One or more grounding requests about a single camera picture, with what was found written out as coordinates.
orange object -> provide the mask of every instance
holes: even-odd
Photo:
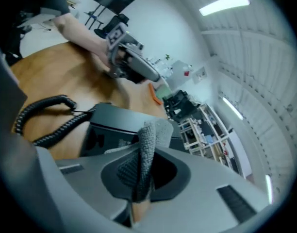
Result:
[[[148,87],[149,87],[150,94],[151,94],[152,98],[154,99],[154,101],[160,105],[163,104],[163,102],[158,97],[156,97],[155,90],[154,90],[152,83],[149,83]]]

fluorescent light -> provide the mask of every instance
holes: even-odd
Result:
[[[240,114],[239,111],[229,102],[226,98],[223,98],[223,101],[232,109],[232,111],[235,112],[235,114],[240,118],[240,120],[243,120],[244,117]]]
[[[271,183],[271,178],[268,174],[266,174],[266,185],[267,185],[267,192],[268,192],[268,201],[270,204],[273,203],[273,185]]]
[[[204,6],[199,11],[203,16],[207,16],[220,10],[249,5],[249,0],[218,0]]]

black coiled cable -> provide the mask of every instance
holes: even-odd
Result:
[[[46,99],[39,100],[28,105],[18,116],[15,125],[15,132],[17,134],[23,135],[24,124],[31,118],[33,115],[39,111],[45,109],[46,107],[53,106],[56,104],[64,103],[68,106],[71,111],[74,111],[77,104],[76,102],[69,99],[66,95],[54,96]],[[92,113],[95,111],[97,104],[87,112],[83,112],[78,116],[75,116],[60,128],[56,129],[53,133],[47,134],[43,137],[40,137],[33,141],[33,144],[36,146],[50,148],[61,141],[67,134],[69,134],[73,129],[75,129],[81,123],[90,120]]]

white ceiling panel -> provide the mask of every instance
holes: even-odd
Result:
[[[219,94],[245,117],[279,194],[297,167],[297,45],[290,26],[270,0],[205,17],[199,9],[216,0],[180,1],[219,57]]]

black vent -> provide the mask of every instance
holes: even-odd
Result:
[[[256,211],[230,185],[219,188],[217,191],[239,223],[256,215]]]
[[[62,166],[59,169],[62,172],[62,174],[69,174],[69,173],[74,173],[74,172],[77,172],[77,171],[81,171],[84,168],[80,164],[75,164],[75,165],[71,165],[71,166]]]

